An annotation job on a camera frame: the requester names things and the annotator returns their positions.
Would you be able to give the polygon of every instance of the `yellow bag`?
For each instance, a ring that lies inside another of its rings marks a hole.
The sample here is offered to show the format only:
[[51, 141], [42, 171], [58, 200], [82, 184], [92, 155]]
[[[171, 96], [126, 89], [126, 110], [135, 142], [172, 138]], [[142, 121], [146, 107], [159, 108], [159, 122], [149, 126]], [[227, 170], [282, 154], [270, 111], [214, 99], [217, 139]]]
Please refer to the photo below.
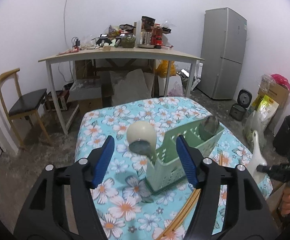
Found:
[[[155, 73], [159, 75], [161, 78], [166, 78], [167, 70], [168, 70], [168, 60], [162, 60]], [[176, 76], [174, 61], [171, 62], [170, 76]]]

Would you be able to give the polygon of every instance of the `blue tablecloth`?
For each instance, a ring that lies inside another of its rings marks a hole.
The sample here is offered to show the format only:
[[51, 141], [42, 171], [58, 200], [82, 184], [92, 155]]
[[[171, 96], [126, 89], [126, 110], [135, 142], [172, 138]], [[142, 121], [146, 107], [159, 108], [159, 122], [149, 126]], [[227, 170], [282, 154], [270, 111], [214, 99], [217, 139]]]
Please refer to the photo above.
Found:
[[[108, 135], [115, 139], [115, 151], [104, 181], [91, 190], [95, 207], [108, 239], [156, 239], [176, 216], [193, 187], [186, 180], [159, 195], [151, 195], [146, 188], [147, 160], [128, 150], [126, 130], [138, 120], [150, 122], [157, 131], [157, 148], [161, 146], [167, 130], [210, 113], [189, 98], [165, 97], [140, 100], [120, 106], [107, 107], [84, 115], [78, 133], [75, 161], [88, 157], [92, 149], [101, 147]], [[235, 167], [247, 164], [250, 151], [227, 129], [210, 154], [223, 165]], [[258, 185], [263, 196], [268, 198], [272, 184], [268, 176]], [[221, 231], [224, 221], [227, 186], [220, 190], [217, 218], [213, 233]], [[189, 226], [194, 209], [182, 226], [163, 240], [181, 240]]]

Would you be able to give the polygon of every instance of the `wooden chopsticks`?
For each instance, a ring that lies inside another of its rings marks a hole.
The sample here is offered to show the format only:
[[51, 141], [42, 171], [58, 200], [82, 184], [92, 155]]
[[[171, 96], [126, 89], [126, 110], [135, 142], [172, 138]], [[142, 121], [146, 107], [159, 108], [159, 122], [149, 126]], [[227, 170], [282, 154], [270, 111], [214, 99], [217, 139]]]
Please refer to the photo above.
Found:
[[[223, 155], [219, 155], [219, 165], [223, 165]], [[157, 238], [157, 240], [160, 240], [162, 237], [168, 235], [172, 231], [175, 231], [177, 228], [181, 226], [181, 224], [184, 222], [185, 218], [189, 214], [189, 212], [193, 209], [195, 204], [197, 203], [200, 196], [200, 189], [194, 189], [192, 194], [187, 199], [185, 205], [182, 207], [180, 212], [177, 214], [177, 216], [173, 219], [173, 221], [168, 225], [168, 227], [165, 228], [165, 230], [160, 234], [160, 236]]]

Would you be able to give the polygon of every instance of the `table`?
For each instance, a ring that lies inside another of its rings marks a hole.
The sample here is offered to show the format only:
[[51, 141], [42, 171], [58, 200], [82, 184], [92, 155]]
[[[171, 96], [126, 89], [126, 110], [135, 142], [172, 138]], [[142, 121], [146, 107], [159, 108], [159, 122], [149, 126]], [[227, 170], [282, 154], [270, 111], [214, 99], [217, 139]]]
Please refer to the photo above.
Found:
[[[167, 130], [208, 115], [210, 113], [203, 106], [183, 97], [139, 100], [84, 115], [78, 132], [75, 161], [88, 157], [92, 149], [101, 147], [108, 135], [115, 140], [115, 150], [103, 182], [92, 190], [94, 204], [108, 239], [157, 238], [180, 211], [193, 190], [192, 185], [183, 180], [159, 195], [151, 195], [143, 180], [147, 159], [128, 150], [127, 127], [137, 120], [152, 124], [157, 131], [158, 148]], [[218, 163], [220, 154], [224, 157], [223, 165], [228, 167], [235, 167], [239, 163], [246, 165], [252, 156], [226, 127], [209, 157]], [[268, 198], [272, 192], [272, 184], [267, 175], [258, 187], [263, 196]], [[227, 186], [223, 185], [213, 233], [222, 229], [226, 196]], [[194, 209], [171, 239], [183, 239], [193, 212]]]
[[46, 62], [48, 82], [50, 85], [54, 106], [56, 109], [57, 116], [60, 120], [62, 129], [66, 135], [68, 134], [68, 129], [73, 121], [73, 118], [74, 118], [76, 112], [78, 111], [78, 106], [75, 108], [75, 110], [72, 113], [67, 124], [65, 124], [60, 107], [58, 106], [58, 103], [57, 103], [57, 96], [56, 96], [55, 85], [54, 85], [54, 81], [53, 81], [53, 74], [52, 74], [52, 66], [51, 65], [53, 63], [73, 61], [73, 69], [75, 70], [75, 61], [76, 60], [114, 59], [114, 58], [139, 58], [139, 59], [161, 59], [161, 60], [164, 59], [164, 60], [168, 60], [169, 64], [168, 64], [168, 71], [167, 71], [164, 96], [167, 95], [171, 62], [172, 61], [179, 61], [179, 62], [190, 63], [191, 66], [190, 66], [190, 71], [189, 71], [189, 79], [188, 79], [186, 92], [185, 92], [186, 97], [189, 97], [189, 95], [190, 95], [190, 89], [191, 89], [192, 81], [193, 81], [194, 74], [195, 74], [196, 62], [200, 61], [200, 60], [204, 60], [202, 58], [199, 58], [199, 57], [196, 57], [193, 55], [189, 55], [189, 54], [186, 54], [183, 52], [175, 51], [172, 49], [170, 49], [170, 50], [166, 50], [166, 49], [141, 49], [141, 48], [125, 49], [125, 48], [115, 48], [115, 47], [111, 47], [110, 50], [103, 50], [103, 48], [87, 49], [87, 50], [81, 50], [81, 51], [76, 52], [76, 53], [54, 55], [51, 57], [40, 59], [39, 62], [43, 62], [43, 61]]

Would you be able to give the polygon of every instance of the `black chair seat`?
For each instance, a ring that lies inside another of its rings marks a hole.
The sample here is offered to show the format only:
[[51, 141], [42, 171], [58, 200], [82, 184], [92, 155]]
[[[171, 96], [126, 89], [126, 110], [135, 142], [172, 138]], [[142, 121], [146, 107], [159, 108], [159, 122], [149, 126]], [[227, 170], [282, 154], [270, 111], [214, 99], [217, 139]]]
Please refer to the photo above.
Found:
[[37, 109], [46, 93], [46, 89], [36, 90], [22, 95], [9, 111], [9, 116]]

